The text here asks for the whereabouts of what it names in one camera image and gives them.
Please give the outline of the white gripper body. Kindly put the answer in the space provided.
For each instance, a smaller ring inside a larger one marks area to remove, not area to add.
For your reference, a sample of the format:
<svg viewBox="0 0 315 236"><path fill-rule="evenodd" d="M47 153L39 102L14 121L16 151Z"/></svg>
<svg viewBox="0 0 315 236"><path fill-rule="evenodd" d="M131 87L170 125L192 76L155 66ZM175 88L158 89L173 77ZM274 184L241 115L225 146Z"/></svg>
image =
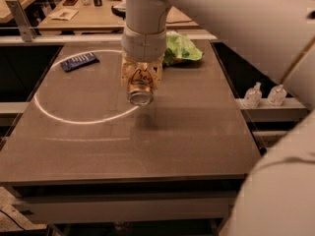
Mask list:
<svg viewBox="0 0 315 236"><path fill-rule="evenodd" d="M138 33L125 27L121 44L129 58L137 62L153 62L160 58L166 49L166 31Z"/></svg>

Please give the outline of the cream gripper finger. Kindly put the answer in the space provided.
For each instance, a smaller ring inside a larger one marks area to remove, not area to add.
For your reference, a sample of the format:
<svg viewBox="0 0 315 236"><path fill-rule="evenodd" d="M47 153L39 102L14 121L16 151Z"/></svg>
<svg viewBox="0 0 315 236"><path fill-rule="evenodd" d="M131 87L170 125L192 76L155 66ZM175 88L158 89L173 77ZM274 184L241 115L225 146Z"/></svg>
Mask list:
<svg viewBox="0 0 315 236"><path fill-rule="evenodd" d="M135 61L130 58L125 51L122 52L121 61L121 85L126 87L129 78L134 71Z"/></svg>
<svg viewBox="0 0 315 236"><path fill-rule="evenodd" d="M154 81L154 89L157 89L162 77L162 61L163 57L160 56L157 60L150 63L149 68Z"/></svg>

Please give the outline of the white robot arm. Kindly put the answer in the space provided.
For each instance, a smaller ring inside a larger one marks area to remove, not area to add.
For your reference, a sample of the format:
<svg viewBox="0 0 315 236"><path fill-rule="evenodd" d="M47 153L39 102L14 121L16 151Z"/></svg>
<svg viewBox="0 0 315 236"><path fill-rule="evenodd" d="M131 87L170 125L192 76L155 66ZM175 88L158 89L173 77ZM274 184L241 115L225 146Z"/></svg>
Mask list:
<svg viewBox="0 0 315 236"><path fill-rule="evenodd" d="M311 110L246 178L228 236L315 236L315 0L127 0L123 47L131 58L162 54L160 14L169 6Z"/></svg>

